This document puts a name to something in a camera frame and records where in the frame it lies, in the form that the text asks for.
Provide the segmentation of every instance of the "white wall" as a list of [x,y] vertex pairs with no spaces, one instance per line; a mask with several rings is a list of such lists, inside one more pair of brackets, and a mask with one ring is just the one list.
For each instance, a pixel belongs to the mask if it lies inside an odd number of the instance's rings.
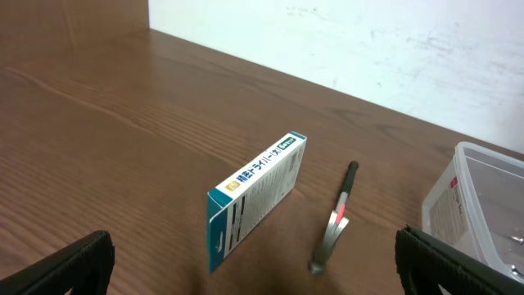
[[524,152],[524,1],[149,5],[155,30]]

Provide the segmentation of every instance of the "clear plastic container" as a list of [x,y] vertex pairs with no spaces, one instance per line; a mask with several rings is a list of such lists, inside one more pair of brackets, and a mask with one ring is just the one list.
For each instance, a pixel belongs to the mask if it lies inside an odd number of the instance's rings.
[[424,199],[422,229],[524,283],[524,162],[459,143]]

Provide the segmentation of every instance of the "wood grain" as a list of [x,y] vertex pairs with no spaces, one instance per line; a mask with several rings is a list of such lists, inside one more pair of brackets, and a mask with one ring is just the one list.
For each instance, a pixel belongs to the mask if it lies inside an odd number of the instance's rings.
[[[206,192],[290,130],[308,136],[296,188],[209,275]],[[401,294],[395,232],[463,140],[153,30],[5,66],[0,277],[107,229],[114,294]],[[352,160],[351,224],[314,278]]]
[[149,27],[147,0],[0,0],[0,66]]

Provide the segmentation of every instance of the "box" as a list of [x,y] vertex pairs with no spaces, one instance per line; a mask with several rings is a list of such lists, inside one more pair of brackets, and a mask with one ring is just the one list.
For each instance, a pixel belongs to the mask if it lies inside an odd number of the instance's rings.
[[306,137],[290,132],[208,192],[210,272],[295,186]]
[[524,283],[524,162],[459,143],[422,204],[422,229]]

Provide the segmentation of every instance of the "container label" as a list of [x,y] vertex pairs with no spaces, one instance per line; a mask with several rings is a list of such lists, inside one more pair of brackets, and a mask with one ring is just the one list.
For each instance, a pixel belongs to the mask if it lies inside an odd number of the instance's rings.
[[459,182],[455,176],[430,209],[431,235],[449,245],[455,245],[468,231],[466,214]]

